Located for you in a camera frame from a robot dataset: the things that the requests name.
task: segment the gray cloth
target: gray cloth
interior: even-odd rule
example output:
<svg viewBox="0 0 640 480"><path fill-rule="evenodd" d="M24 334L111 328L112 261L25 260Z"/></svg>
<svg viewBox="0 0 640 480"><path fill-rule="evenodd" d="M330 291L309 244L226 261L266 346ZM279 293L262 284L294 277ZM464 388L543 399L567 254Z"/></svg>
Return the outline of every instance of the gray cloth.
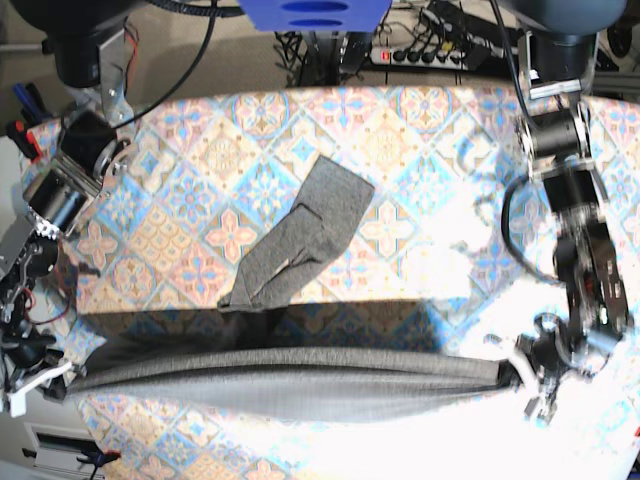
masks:
<svg viewBox="0 0 640 480"><path fill-rule="evenodd" d="M286 306L349 246L374 188L328 158L319 157L285 216L240 260L220 311Z"/></svg>
<svg viewBox="0 0 640 480"><path fill-rule="evenodd" d="M500 364L353 348L206 352L205 342L109 341L68 398L170 398L303 421L380 421L501 388Z"/></svg>

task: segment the black cable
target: black cable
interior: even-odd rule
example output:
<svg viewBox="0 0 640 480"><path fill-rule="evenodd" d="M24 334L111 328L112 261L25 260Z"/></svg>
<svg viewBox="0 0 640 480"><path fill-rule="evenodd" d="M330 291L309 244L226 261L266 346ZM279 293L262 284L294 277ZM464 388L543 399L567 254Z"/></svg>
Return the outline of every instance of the black cable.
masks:
<svg viewBox="0 0 640 480"><path fill-rule="evenodd" d="M212 7L215 6L215 4L216 4L216 0L211 0ZM207 26L207 32L205 33L204 39L202 40L202 45L200 46L200 50L198 50L198 53L196 54L196 57L193 59L193 62L191 62L191 65L189 66L189 68L187 68L187 70L184 72L182 77L180 77L180 79L173 85L173 87L167 90L167 92L164 95L161 95L160 98L158 98L155 102L153 102L147 108L145 108L141 112L136 113L129 120L125 120L124 122L119 123L118 125L113 127L114 130L118 130L119 128L125 127L131 123L137 122L146 114L154 110L157 106L164 103L171 95L173 95L182 86L184 82L186 82L186 80L191 76L193 71L196 69L196 67L202 60L202 57L204 57L204 54L207 51L207 47L209 46L209 42L211 41L211 36L213 34L213 27L215 26L215 24L216 24L216 17L215 16L209 17L209 25Z"/></svg>
<svg viewBox="0 0 640 480"><path fill-rule="evenodd" d="M191 15L195 17L220 17L230 18L244 15L240 7L201 7L199 5L189 5L175 0L146 0L147 3L172 13Z"/></svg>
<svg viewBox="0 0 640 480"><path fill-rule="evenodd" d="M491 3L491 8L493 9L493 14L496 17L496 22L498 23L498 30L500 31L500 37L502 38L502 49L504 50L504 55L507 60L507 65L509 66L509 72L511 73L511 78L513 79L513 87L516 90L516 97L518 97L518 103L520 104L520 109L522 110L522 116L526 120L527 124L532 130L538 130L538 125L529 115L529 110L527 110L527 104L524 101L524 96L522 95L522 89L520 88L520 83L518 82L518 72L516 70L516 62L513 59L513 52L511 51L511 40L509 39L509 34L507 33L507 29L504 26L504 21L502 20L502 14L500 13L500 7L498 7L497 0L489 0Z"/></svg>
<svg viewBox="0 0 640 480"><path fill-rule="evenodd" d="M516 191L519 188L524 187L528 181L529 177L527 175L522 175L512 181L504 192L502 216L500 219L500 231L502 233L502 240L504 241L505 247L507 247L507 251L528 273L542 282L549 283L551 285L560 285L562 284L562 282L560 282L558 278L541 272L535 267L535 265L529 263L529 261L524 257L524 254L520 250L518 250L518 248L511 240L511 231L509 226L509 217L511 215L511 200L513 199L513 195L516 193Z"/></svg>

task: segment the power strip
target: power strip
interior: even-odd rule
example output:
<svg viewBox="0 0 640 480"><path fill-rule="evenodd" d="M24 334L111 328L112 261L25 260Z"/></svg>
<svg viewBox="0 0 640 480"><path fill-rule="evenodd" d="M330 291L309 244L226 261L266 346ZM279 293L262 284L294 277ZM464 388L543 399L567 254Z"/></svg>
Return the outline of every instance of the power strip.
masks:
<svg viewBox="0 0 640 480"><path fill-rule="evenodd" d="M400 54L404 53L404 59L400 60ZM449 58L442 61L436 55L431 62L425 62L421 55L416 61L409 60L406 54L406 48L390 48L390 47L373 47L371 49L370 59L374 65L396 65L407 67L423 67L423 68L439 68L444 70L468 70L467 66L460 60L459 52L451 52ZM440 57L447 55L447 52L441 51Z"/></svg>

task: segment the blue plastic part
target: blue plastic part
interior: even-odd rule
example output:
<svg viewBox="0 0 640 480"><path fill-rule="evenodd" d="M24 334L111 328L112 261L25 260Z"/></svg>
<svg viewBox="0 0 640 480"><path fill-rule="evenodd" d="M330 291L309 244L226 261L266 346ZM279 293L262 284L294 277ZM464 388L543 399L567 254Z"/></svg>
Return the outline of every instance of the blue plastic part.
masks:
<svg viewBox="0 0 640 480"><path fill-rule="evenodd" d="M373 32L391 0L239 0L263 32Z"/></svg>

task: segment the patterned tablecloth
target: patterned tablecloth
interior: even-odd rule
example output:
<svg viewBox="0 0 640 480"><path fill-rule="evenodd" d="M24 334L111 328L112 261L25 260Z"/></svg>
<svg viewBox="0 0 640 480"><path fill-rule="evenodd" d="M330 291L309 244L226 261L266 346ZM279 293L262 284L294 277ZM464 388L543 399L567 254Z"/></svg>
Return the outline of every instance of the patterned tablecloth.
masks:
<svg viewBox="0 0 640 480"><path fill-rule="evenodd" d="M609 228L637 312L640 107L590 104ZM517 111L509 90L442 88L299 90L158 108L142 122L129 171L65 245L62 278L77 290L74 312L55 325L66 355L82 361L120 332L229 335L216 312L194 310L230 289L242 255L289 211L324 154L376 194L349 249L295 296L300 306L285 314L276 343L497 358L484 334L515 338L533 330L537 312L566 313L563 290L527 277L499 235L505 185L525 169ZM36 133L50 155L56 125ZM550 269L555 225L539 191L517 196L512 230ZM78 407L98 444L123 453L110 478L625 478L639 448L639 376L630 340L593 384L563 386L546 429L522 420L524 392L360 426L123 396Z"/></svg>

